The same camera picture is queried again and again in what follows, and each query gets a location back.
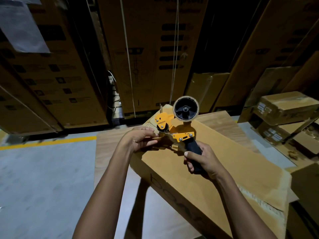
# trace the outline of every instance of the yellow tape line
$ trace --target yellow tape line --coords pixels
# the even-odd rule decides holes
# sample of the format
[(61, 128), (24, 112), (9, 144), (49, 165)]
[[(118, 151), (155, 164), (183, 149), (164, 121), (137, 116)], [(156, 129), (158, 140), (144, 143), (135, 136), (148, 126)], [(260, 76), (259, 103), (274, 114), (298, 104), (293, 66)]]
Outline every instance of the yellow tape line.
[(33, 143), (11, 145), (11, 146), (2, 146), (0, 147), (0, 151), (7, 150), (7, 149), (31, 148), (31, 147), (38, 147), (38, 146), (64, 144), (64, 143), (71, 143), (71, 142), (84, 142), (84, 141), (91, 141), (91, 140), (96, 140), (96, 136), (82, 137), (82, 138), (69, 138), (69, 139), (46, 141), (46, 142), (33, 142)]

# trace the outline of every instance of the gray floor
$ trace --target gray floor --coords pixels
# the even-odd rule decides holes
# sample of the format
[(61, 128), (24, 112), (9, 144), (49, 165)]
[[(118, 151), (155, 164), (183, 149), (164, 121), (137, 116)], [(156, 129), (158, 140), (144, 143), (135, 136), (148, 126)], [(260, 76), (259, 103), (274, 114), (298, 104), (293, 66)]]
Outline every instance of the gray floor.
[[(248, 123), (239, 126), (268, 160), (295, 166)], [(0, 151), (0, 238), (71, 238), (93, 192), (95, 146), (91, 140)]]

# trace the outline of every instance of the table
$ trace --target table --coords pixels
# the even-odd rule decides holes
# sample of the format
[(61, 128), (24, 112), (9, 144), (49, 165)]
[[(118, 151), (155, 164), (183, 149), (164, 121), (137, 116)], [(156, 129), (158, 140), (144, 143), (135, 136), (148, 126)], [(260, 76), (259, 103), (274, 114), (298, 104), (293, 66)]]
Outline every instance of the table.
[[(260, 153), (227, 112), (199, 115), (196, 120), (222, 135)], [(96, 140), (94, 188), (101, 179), (121, 137), (132, 128), (99, 132)], [(116, 239), (128, 238), (192, 239), (200, 234), (141, 178), (128, 169)]]

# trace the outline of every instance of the person's left arm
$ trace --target person's left arm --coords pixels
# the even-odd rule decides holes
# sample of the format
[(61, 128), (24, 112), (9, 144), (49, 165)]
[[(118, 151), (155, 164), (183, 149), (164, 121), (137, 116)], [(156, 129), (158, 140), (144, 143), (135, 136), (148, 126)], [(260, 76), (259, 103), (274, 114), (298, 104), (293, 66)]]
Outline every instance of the person's left arm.
[(114, 238), (130, 158), (134, 151), (155, 145), (154, 129), (136, 127), (118, 143), (110, 163), (75, 227), (73, 237)]

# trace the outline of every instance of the person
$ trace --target person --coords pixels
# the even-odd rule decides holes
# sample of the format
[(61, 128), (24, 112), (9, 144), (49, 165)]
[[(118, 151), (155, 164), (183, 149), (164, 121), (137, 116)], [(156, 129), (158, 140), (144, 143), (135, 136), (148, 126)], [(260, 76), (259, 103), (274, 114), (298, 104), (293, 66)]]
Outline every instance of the person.
[[(74, 239), (114, 238), (126, 174), (133, 152), (155, 145), (158, 140), (154, 129), (136, 127), (127, 132), (118, 143), (110, 163), (88, 201), (73, 234)], [(220, 163), (208, 144), (196, 141), (202, 155), (185, 152), (184, 160), (194, 171), (190, 159), (201, 164), (208, 176), (220, 187), (229, 212), (229, 222), (234, 238), (277, 238), (238, 189), (234, 179)]]

